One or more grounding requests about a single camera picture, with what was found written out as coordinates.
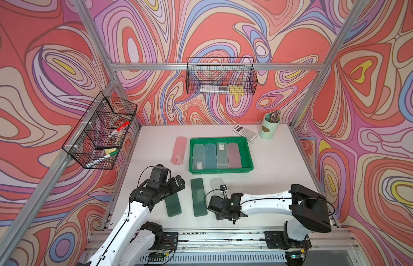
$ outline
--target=white table surface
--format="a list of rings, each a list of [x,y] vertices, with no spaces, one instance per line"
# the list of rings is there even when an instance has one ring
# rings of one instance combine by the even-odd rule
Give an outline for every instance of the white table surface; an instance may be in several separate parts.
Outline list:
[[[192,174],[189,172],[189,142],[195,137],[232,137],[239,136],[232,131],[234,125],[143,125],[138,137],[134,154],[129,163],[124,183],[113,210],[109,229],[114,228],[128,204],[129,194],[137,187],[140,173],[148,166],[159,163],[169,168],[172,176],[180,175],[186,181],[186,188],[178,192],[182,213],[168,217],[165,202],[161,201],[153,208],[147,221],[155,222],[165,229],[210,229],[210,228],[258,228],[264,226],[283,226],[292,216],[282,214],[258,214],[243,217],[233,225],[231,221],[217,221],[212,212],[208,215],[193,215],[192,189],[190,180],[202,178],[205,193],[211,191],[210,180],[221,178],[229,193],[272,194],[291,189],[291,184],[301,184],[317,191],[303,158],[289,131],[288,125],[282,124],[274,137],[264,140],[257,136],[249,142],[254,169],[249,173],[239,174]],[[258,133],[261,125],[244,125]],[[178,136],[187,137],[186,153],[181,165],[171,163],[172,150]],[[151,168],[144,171],[142,183],[150,177]]]

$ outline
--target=yellow sticky note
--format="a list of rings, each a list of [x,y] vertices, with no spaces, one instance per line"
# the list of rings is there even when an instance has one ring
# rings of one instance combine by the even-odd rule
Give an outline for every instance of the yellow sticky note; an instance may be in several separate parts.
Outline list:
[[[106,152],[106,154],[109,154],[109,153],[111,153],[111,152],[116,151],[116,148],[113,148],[113,149],[105,149],[104,151]]]
[[[244,87],[243,86],[230,85],[229,86],[229,93],[231,95],[243,95],[244,94]]]

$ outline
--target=label sticker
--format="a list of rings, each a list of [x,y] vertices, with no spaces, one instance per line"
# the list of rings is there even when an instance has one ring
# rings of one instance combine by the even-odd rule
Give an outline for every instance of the label sticker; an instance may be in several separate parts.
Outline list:
[[[202,162],[196,162],[196,170],[202,170]]]

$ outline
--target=black wire basket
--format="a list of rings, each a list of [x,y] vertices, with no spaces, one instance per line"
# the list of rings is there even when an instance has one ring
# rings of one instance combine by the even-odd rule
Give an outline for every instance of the black wire basket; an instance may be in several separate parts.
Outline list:
[[[137,105],[119,97],[99,94],[90,108],[94,108],[96,101],[100,103],[76,141],[67,143],[75,127],[62,148],[85,169],[113,169],[135,118]],[[107,155],[106,149],[116,150]]]
[[[188,57],[188,94],[253,95],[258,79],[253,57]]]

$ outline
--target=marker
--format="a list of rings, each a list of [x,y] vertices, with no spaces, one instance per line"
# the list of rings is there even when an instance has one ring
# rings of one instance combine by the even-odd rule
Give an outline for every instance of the marker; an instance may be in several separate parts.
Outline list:
[[[121,131],[124,127],[126,127],[127,125],[129,125],[129,121],[126,121],[123,125],[121,125],[120,127],[118,127],[117,129],[115,129],[114,131],[112,131],[112,133],[110,133],[109,135],[116,135],[118,134],[119,131]]]
[[[114,152],[111,152],[109,154],[106,154],[105,156],[103,156],[101,158],[98,158],[97,160],[94,160],[90,163],[87,163],[87,167],[92,167],[94,164],[98,164],[99,162],[102,162],[102,161],[106,160],[107,158],[110,158],[110,157],[116,155],[117,153],[118,153],[118,151],[114,151]]]

